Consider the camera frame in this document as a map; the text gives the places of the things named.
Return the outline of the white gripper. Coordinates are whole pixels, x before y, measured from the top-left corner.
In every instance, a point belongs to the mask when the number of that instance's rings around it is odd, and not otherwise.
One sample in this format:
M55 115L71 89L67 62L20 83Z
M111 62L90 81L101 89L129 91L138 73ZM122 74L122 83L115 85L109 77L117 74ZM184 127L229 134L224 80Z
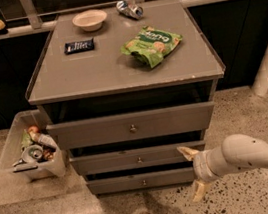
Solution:
M193 168L195 169L196 176L198 176L199 180L195 180L193 182L192 201L199 202L206 195L206 192L210 188L209 182L217 180L219 176L214 174L211 168L208 166L208 150L198 151L182 146L179 146L177 150L183 155L183 157L186 158L186 160L193 161Z

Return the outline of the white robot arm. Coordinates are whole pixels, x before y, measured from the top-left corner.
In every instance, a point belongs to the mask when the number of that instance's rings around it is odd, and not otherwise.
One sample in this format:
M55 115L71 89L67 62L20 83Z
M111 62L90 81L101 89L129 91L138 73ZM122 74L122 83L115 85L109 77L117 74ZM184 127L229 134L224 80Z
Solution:
M202 200L211 183L227 174L268 169L268 143L245 134L230 135L220 146L211 150L199 151L182 146L177 150L193 163L195 202Z

